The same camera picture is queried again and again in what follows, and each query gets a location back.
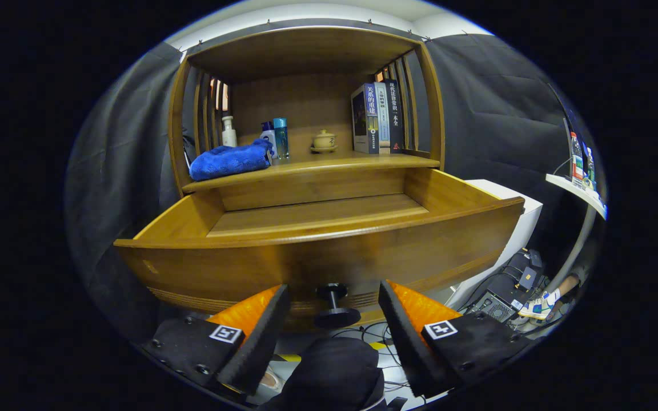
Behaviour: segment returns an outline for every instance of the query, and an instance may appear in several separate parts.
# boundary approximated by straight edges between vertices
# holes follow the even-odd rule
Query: drawer knob
[[[316,295],[329,302],[329,309],[319,312],[314,317],[314,325],[324,329],[344,328],[360,320],[356,309],[337,307],[337,302],[347,295],[347,286],[329,283],[316,288]]]

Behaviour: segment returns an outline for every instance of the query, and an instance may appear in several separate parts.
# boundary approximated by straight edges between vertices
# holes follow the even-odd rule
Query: blue towel
[[[196,182],[216,179],[240,172],[263,170],[271,165],[266,151],[272,153],[272,143],[256,138],[250,146],[219,146],[199,154],[190,166],[190,177]]]

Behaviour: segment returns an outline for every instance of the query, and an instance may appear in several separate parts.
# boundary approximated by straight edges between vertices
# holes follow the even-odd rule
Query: book
[[[403,111],[400,106],[400,92],[397,80],[384,79],[387,86],[387,111],[390,121],[390,152],[402,154],[405,146],[405,132],[403,125]]]
[[[355,151],[379,153],[377,96],[373,83],[364,83],[352,93],[352,145]]]
[[[377,93],[377,120],[379,129],[379,153],[390,153],[390,113],[387,110],[387,87],[384,83],[374,83]]]

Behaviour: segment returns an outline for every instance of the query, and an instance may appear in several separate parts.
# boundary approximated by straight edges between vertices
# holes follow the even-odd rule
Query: wooden cabinet
[[[431,151],[371,155],[352,151],[350,92],[415,50],[431,118]],[[183,96],[198,70],[198,146],[215,144],[209,124],[214,95],[204,78],[231,91],[238,143],[259,124],[286,117],[290,160],[263,171],[194,182],[182,147]],[[216,313],[256,292],[289,284],[287,326],[311,327],[322,308],[319,284],[346,283],[340,306],[361,322],[382,318],[381,279],[430,291],[491,267],[523,210],[523,199],[500,200],[443,169],[440,89],[423,42],[350,28],[303,27],[253,34],[186,57],[172,89],[170,149],[183,198],[133,239],[115,245],[160,299]],[[331,154],[311,154],[321,128],[337,134]]]

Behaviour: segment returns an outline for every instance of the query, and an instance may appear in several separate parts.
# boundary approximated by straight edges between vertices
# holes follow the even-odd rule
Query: plastic bottle
[[[593,153],[590,147],[588,147],[588,180],[593,184],[593,191],[596,191],[596,169],[593,166]]]
[[[580,149],[580,143],[574,132],[570,132],[570,144],[572,146],[572,184],[582,189],[583,187],[583,150]]]
[[[274,133],[276,133],[276,148],[279,152],[279,159],[287,159],[289,156],[288,129],[284,117],[274,119]]]
[[[272,125],[271,122],[264,122],[260,125],[263,126],[263,133],[260,134],[260,138],[268,140],[274,145],[274,148],[272,149],[274,150],[274,155],[271,156],[271,158],[279,158],[279,149],[276,146],[276,131],[274,130],[274,125]]]
[[[225,125],[225,130],[222,131],[222,145],[229,147],[238,146],[238,137],[232,128],[232,115],[223,117],[222,123]]]

